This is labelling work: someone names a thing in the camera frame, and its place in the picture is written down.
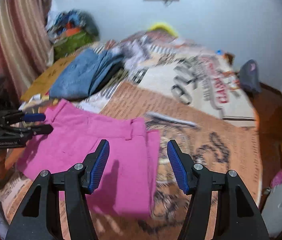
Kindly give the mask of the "green laundry basket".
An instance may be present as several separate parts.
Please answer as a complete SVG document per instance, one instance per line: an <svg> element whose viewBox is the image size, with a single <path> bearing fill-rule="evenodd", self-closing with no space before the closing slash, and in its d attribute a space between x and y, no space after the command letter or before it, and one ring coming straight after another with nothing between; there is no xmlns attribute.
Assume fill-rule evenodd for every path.
<svg viewBox="0 0 282 240"><path fill-rule="evenodd" d="M74 35L65 37L53 45L54 60L57 61L93 41L94 37L85 31L80 31Z"/></svg>

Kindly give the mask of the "printed orange bed blanket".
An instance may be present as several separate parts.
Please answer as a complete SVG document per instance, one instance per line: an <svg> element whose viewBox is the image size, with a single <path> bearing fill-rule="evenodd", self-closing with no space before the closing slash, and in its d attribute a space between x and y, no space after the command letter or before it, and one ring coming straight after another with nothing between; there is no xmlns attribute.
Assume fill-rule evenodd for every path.
<svg viewBox="0 0 282 240"><path fill-rule="evenodd" d="M194 163L210 171L236 171L256 203L261 182L258 136L232 124L254 120L254 111L243 91L230 94L232 77L227 61L201 46L153 32L138 33L109 50L122 53L122 45L133 41L141 42L147 56L131 72L129 81L114 87L100 111L80 107L79 99L51 97L44 109L45 114L46 109L66 100L83 111L118 120L143 118L147 129L160 133L151 214L146 218L107 215L88 206L97 239L179 239L191 196L177 184L167 154L170 140L175 140ZM217 195L212 193L205 239L213 239ZM63 191L59 193L59 208L63 238L70 237Z"/></svg>

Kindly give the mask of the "folded blue jeans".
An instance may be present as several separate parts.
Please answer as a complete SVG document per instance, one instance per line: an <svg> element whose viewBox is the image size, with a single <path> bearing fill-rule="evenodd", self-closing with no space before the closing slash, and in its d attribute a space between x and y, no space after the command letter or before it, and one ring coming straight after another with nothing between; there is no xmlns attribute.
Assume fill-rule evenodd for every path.
<svg viewBox="0 0 282 240"><path fill-rule="evenodd" d="M59 75L49 95L57 99L84 99L99 92L124 66L124 55L92 49L81 52Z"/></svg>

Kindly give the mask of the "white suitcase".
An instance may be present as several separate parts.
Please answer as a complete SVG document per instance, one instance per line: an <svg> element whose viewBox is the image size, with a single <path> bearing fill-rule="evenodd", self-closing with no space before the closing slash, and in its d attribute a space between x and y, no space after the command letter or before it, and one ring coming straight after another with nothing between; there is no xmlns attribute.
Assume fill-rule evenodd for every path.
<svg viewBox="0 0 282 240"><path fill-rule="evenodd" d="M269 237L277 237L282 232L282 184L272 189L261 215Z"/></svg>

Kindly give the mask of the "grey backpack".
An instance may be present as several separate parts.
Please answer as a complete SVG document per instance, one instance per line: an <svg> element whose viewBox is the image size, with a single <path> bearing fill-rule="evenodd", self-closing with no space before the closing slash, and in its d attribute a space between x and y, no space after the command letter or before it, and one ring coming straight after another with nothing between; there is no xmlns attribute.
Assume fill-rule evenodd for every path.
<svg viewBox="0 0 282 240"><path fill-rule="evenodd" d="M255 60L251 59L247 61L238 73L241 88L252 94L258 94L261 92L261 86L258 74L258 64Z"/></svg>

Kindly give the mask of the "yellow curved headboard piece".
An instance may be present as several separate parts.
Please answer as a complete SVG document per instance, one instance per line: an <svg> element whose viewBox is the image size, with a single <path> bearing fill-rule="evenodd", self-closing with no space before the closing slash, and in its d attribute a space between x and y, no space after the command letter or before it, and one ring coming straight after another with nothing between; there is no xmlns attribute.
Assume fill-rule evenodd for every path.
<svg viewBox="0 0 282 240"><path fill-rule="evenodd" d="M176 30L169 24L164 22L156 22L148 28L149 31L161 30L167 32L173 37L178 37Z"/></svg>

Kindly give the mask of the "pink slipper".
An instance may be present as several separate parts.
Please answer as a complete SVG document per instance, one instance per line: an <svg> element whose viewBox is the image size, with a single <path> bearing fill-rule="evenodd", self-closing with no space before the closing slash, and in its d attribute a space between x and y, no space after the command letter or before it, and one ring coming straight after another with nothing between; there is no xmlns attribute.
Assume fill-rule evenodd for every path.
<svg viewBox="0 0 282 240"><path fill-rule="evenodd" d="M273 189L274 187L282 184L282 170L277 172L277 174L274 176L270 183L270 187Z"/></svg>

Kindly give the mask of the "pink pants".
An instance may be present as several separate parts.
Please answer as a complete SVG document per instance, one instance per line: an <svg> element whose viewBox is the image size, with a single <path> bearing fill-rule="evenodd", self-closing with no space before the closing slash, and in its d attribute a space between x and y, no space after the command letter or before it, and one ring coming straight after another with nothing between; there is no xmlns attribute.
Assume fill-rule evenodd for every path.
<svg viewBox="0 0 282 240"><path fill-rule="evenodd" d="M53 130L27 144L16 167L35 179L43 170L59 173L82 164L82 185L90 210L146 218L155 194L160 133L143 118L118 120L83 111L66 100L45 111Z"/></svg>

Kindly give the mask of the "striped pink gold curtain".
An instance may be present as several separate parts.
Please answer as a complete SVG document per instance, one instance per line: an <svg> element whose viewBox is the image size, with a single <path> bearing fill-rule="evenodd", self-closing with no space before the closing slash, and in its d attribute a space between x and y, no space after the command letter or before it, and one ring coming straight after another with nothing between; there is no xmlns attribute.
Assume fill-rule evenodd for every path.
<svg viewBox="0 0 282 240"><path fill-rule="evenodd" d="M52 0L0 0L0 75L18 101L50 65L45 25Z"/></svg>

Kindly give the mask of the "pile of clothes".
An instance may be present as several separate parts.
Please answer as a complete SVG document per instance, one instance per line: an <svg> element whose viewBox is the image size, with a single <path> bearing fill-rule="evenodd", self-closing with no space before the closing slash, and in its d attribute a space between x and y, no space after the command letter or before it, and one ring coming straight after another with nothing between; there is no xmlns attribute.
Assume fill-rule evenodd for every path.
<svg viewBox="0 0 282 240"><path fill-rule="evenodd" d="M94 18L82 10L70 11L49 11L47 15L46 31L50 38L56 38L66 31L66 25L70 24L74 28L80 28L94 37L99 36L99 29Z"/></svg>

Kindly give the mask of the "wooden lap tray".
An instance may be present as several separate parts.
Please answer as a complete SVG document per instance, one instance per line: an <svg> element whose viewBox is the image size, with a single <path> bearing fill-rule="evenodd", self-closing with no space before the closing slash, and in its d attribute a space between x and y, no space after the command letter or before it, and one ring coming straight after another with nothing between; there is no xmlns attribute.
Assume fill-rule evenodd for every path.
<svg viewBox="0 0 282 240"><path fill-rule="evenodd" d="M21 102L28 102L32 96L45 96L64 69L75 59L75 56L63 57L48 67L21 96Z"/></svg>

